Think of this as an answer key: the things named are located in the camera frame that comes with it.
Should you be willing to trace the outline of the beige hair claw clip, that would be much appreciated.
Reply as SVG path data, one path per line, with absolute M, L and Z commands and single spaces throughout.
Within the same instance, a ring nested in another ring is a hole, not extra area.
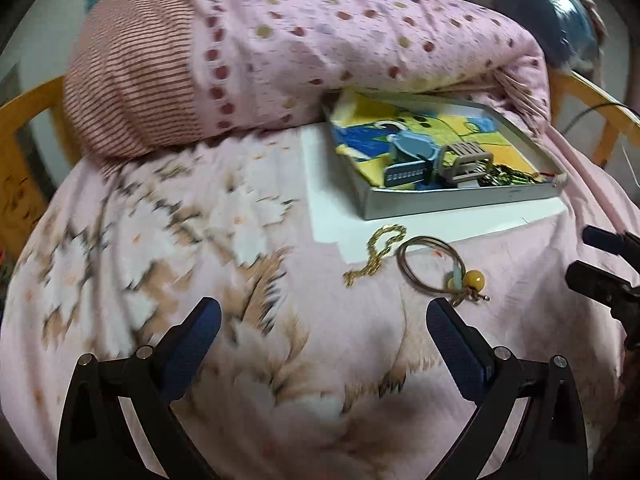
M 486 177 L 493 164 L 494 154 L 477 142 L 457 142 L 439 150 L 436 169 L 448 184 L 458 185 Z

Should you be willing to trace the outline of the blue smart watch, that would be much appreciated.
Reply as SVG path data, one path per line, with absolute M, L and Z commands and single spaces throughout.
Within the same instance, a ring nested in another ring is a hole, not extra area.
M 434 177 L 440 147 L 426 134 L 400 130 L 388 136 L 392 163 L 384 169 L 384 186 L 429 184 Z

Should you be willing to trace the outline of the floral pink bed sheet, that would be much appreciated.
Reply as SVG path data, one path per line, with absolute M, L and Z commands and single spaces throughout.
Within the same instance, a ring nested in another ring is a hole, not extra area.
M 84 159 L 17 261 L 1 325 L 1 407 L 55 478 L 64 396 L 77 359 L 155 344 L 204 296 L 222 327 L 186 396 L 184 429 L 225 479 L 423 479 L 470 418 L 425 327 L 428 298 L 393 258 L 345 287 L 361 259 L 312 234 L 303 135 L 228 138 L 111 179 Z M 519 358 L 566 356 L 584 411 L 589 466 L 615 424 L 623 330 L 566 287 L 576 259 L 632 280 L 579 243 L 585 224 L 639 234 L 639 209 L 564 139 L 566 211 L 456 244 L 488 302 L 459 312 Z

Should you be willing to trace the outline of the grey tray with cartoon liner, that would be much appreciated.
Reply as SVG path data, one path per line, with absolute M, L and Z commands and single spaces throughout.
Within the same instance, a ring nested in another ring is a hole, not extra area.
M 485 105 L 347 89 L 322 107 L 366 220 L 542 200 L 566 183 L 536 143 Z

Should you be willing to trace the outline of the blue plastic wrapped bundle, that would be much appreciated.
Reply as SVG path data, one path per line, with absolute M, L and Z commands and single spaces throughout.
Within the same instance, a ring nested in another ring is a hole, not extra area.
M 468 0 L 495 10 L 526 28 L 544 50 L 549 66 L 600 84 L 608 31 L 593 0 Z

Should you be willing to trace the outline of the white paper sheet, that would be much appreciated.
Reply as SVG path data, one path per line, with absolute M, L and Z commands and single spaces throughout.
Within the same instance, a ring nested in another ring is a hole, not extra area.
M 335 244 L 347 263 L 367 258 L 367 241 L 381 226 L 401 224 L 408 236 L 431 235 L 447 243 L 526 226 L 566 211 L 557 197 L 512 204 L 364 220 L 357 210 L 352 182 L 334 153 L 326 125 L 300 129 L 307 202 L 312 234 L 319 243 Z

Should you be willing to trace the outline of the pink folded quilt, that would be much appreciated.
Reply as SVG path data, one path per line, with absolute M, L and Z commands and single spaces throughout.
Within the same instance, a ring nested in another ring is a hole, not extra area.
M 445 92 L 550 120 L 541 47 L 464 0 L 100 0 L 64 78 L 86 150 L 120 162 L 317 120 L 326 92 Z

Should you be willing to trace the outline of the yellow wooden bed frame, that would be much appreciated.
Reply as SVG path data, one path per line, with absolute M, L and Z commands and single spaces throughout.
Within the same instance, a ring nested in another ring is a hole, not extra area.
M 50 200 L 40 186 L 40 181 L 48 176 L 47 170 L 32 163 L 38 154 L 37 147 L 23 134 L 28 123 L 41 113 L 48 113 L 54 140 L 67 162 L 74 166 L 81 156 L 63 110 L 63 82 L 62 76 L 48 80 L 1 107 L 1 251 L 12 261 L 21 255 Z M 565 98 L 572 96 L 585 104 L 588 112 L 604 118 L 601 139 L 591 156 L 596 165 L 605 166 L 620 136 L 631 144 L 639 144 L 639 116 L 630 107 L 575 73 L 552 70 L 549 82 L 553 117 L 560 114 Z

